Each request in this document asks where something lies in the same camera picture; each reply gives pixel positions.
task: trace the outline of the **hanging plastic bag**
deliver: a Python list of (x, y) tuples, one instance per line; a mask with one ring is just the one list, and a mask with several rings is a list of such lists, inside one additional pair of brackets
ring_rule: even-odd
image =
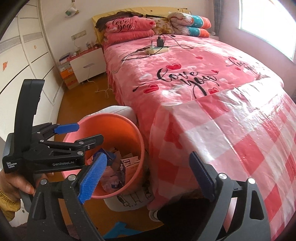
[(66, 14), (65, 17), (69, 18), (69, 17), (72, 17), (78, 13), (79, 13), (79, 10), (77, 10), (74, 2), (72, 2), (71, 7), (65, 12), (65, 14)]

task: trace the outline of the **power strip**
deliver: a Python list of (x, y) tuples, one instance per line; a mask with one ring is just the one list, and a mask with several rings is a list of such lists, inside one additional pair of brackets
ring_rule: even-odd
[(147, 54), (159, 54), (159, 53), (165, 53), (169, 51), (169, 47), (155, 47), (155, 48), (149, 48), (146, 49), (145, 52)]

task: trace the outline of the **hand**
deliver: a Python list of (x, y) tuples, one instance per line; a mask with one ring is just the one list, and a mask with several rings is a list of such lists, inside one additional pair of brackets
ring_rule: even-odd
[[(44, 179), (46, 175), (43, 176), (36, 182), (36, 186), (40, 183), (41, 179)], [(34, 195), (34, 187), (21, 175), (17, 173), (5, 174), (4, 170), (0, 172), (0, 190), (12, 201), (18, 201), (20, 199), (19, 190), (23, 192)]]

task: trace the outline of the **metal screw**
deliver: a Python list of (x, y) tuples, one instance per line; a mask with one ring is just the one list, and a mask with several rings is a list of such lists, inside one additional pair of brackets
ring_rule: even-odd
[(41, 185), (45, 185), (45, 184), (47, 184), (47, 180), (46, 180), (46, 179), (42, 179), (42, 180), (40, 181), (40, 184), (41, 184)]
[(69, 181), (74, 181), (76, 179), (76, 175), (72, 174), (68, 177)]
[(248, 182), (251, 183), (251, 184), (255, 184), (256, 183), (254, 178), (249, 178), (248, 179)]
[(219, 178), (224, 180), (224, 179), (227, 178), (227, 176), (226, 176), (226, 174), (224, 174), (224, 173), (220, 173), (220, 174), (219, 174)]

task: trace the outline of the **folded quilt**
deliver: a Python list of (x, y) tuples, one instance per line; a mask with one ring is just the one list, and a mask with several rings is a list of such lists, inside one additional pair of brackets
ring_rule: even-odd
[(153, 19), (140, 18), (133, 16), (131, 18), (119, 18), (106, 23), (107, 33), (121, 33), (128, 31), (150, 30), (156, 27)]
[(208, 38), (210, 36), (209, 32), (203, 28), (194, 28), (190, 26), (183, 26), (180, 24), (176, 24), (172, 22), (173, 29), (175, 34), (186, 35), (186, 36), (194, 36), (194, 37), (202, 37)]
[(183, 12), (173, 12), (169, 14), (168, 19), (171, 23), (176, 23), (183, 26), (190, 26), (194, 28), (210, 28), (211, 22), (205, 17), (191, 15)]
[(122, 33), (105, 33), (106, 44), (113, 45), (118, 43), (123, 43), (127, 41), (132, 41), (135, 39), (142, 39), (147, 37), (152, 37), (154, 35), (154, 31), (150, 30), (142, 30), (142, 31), (129, 31)]
[(138, 13), (138, 12), (123, 12), (120, 11), (116, 14), (113, 14), (111, 16), (107, 16), (107, 17), (102, 17), (99, 18), (98, 21), (96, 22), (96, 28), (99, 31), (103, 31), (106, 28), (106, 23), (111, 21), (111, 20), (115, 20), (117, 18), (126, 18), (126, 17), (133, 17), (133, 16), (138, 16), (138, 17), (143, 17), (143, 14)]

